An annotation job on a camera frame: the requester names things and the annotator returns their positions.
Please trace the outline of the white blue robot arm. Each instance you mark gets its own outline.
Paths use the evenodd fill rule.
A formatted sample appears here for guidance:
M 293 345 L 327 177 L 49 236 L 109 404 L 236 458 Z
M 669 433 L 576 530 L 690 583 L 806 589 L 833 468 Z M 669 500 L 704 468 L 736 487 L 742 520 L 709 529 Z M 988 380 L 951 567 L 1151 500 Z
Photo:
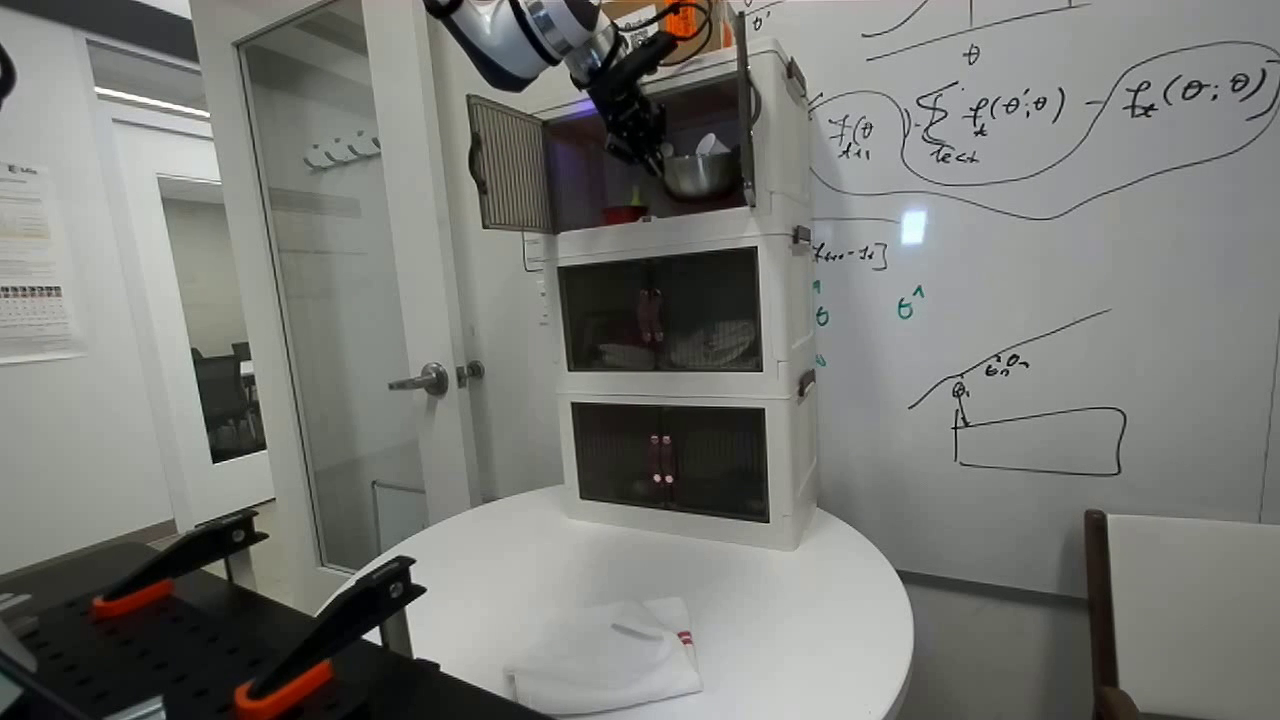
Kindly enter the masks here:
M 501 90 L 523 90 L 546 66 L 593 101 L 617 152 L 627 162 L 665 171 L 665 112 L 639 90 L 672 51 L 672 30 L 652 30 L 635 46 L 595 0 L 425 0 L 425 10 L 448 27 L 472 66 Z

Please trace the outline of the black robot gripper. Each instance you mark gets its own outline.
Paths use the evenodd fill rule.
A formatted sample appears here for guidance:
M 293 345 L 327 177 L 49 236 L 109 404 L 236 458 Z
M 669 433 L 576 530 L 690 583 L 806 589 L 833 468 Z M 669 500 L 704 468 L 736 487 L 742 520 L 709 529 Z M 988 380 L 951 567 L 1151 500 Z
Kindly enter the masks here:
M 652 77 L 676 51 L 672 30 L 639 38 L 630 51 L 610 46 L 602 62 L 589 77 L 589 95 L 610 139 L 669 183 L 672 144 L 665 144 L 665 112 L 639 90 L 639 78 Z

